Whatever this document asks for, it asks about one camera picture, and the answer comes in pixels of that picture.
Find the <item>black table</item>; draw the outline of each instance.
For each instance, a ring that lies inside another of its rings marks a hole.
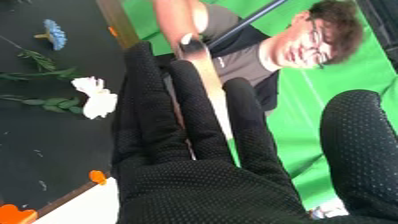
[[[86,76],[106,79],[120,92],[125,75],[123,50],[95,0],[0,0],[0,34],[42,52],[61,68],[77,66]],[[43,20],[54,19],[68,35],[66,48],[34,39]],[[0,71],[36,72],[17,57],[19,49],[0,40]],[[70,82],[0,80],[0,94],[84,98]],[[0,100],[0,203],[36,209],[43,215],[91,183],[90,171],[111,169],[111,122]]]

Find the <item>gray shirt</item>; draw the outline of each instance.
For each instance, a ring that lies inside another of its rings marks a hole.
[[[203,35],[209,39],[214,39],[237,25],[239,15],[219,5],[207,4],[207,8],[210,20]],[[244,77],[253,86],[257,86],[264,79],[273,75],[273,72],[267,70],[260,61],[260,44],[253,45],[233,54],[214,58],[214,65],[223,83],[230,79]]]

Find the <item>black mesh surface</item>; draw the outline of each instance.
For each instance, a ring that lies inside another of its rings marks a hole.
[[[377,94],[344,93],[326,109],[322,146],[351,216],[313,221],[278,159],[248,81],[237,79],[226,85],[239,168],[193,64],[180,61],[171,69],[184,130],[150,43],[138,44],[127,59],[114,126],[120,223],[397,223],[397,135]],[[198,160],[189,155],[187,136]]]

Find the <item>dark hair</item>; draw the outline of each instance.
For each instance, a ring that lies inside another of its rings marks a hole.
[[[358,51],[363,43],[363,26],[356,17],[358,6],[353,0],[324,0],[312,9],[312,18],[322,19],[333,35],[326,42],[333,45],[335,57],[326,64],[342,63]]]

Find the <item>glasses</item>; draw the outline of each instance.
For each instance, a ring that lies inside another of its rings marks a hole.
[[[322,34],[319,32],[315,19],[310,18],[310,20],[312,20],[312,24],[313,24],[313,31],[310,33],[310,38],[312,38],[312,42],[317,46],[317,47],[313,47],[313,50],[315,50],[313,59],[315,59],[315,62],[319,64],[319,68],[324,69],[326,68],[326,62],[329,61],[329,56],[328,56],[326,53],[321,52]]]

